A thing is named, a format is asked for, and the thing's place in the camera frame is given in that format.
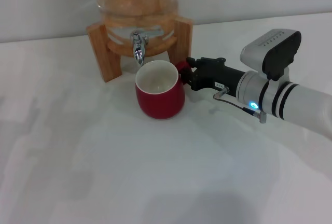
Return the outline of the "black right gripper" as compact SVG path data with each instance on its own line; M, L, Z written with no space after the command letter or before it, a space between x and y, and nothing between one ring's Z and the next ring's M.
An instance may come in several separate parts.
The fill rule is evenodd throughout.
M243 71L227 67L225 58L200 58L188 57L184 67L179 71L182 83L191 86L194 91L211 88L220 91L220 85L229 89L228 94L236 97L238 83L245 74Z

